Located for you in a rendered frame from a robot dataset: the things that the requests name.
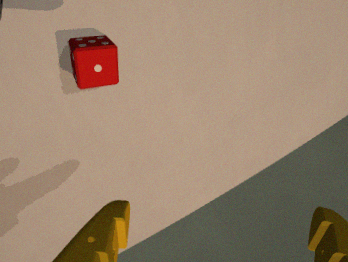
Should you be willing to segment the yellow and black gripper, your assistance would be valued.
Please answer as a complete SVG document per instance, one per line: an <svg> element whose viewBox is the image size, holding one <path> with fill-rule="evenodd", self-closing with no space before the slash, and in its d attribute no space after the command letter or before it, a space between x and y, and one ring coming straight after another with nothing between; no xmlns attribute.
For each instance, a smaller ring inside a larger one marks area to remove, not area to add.
<svg viewBox="0 0 348 262"><path fill-rule="evenodd" d="M130 203L115 200L100 209L52 262L117 262L118 249L127 247ZM308 249L314 262L348 262L348 222L333 210L313 213Z"/></svg>

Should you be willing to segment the red die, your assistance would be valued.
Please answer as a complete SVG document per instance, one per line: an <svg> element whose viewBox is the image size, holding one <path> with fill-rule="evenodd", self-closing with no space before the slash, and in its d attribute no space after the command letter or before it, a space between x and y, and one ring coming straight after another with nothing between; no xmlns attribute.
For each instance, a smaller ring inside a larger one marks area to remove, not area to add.
<svg viewBox="0 0 348 262"><path fill-rule="evenodd" d="M70 38L72 72L79 89L119 82L118 48L106 36Z"/></svg>

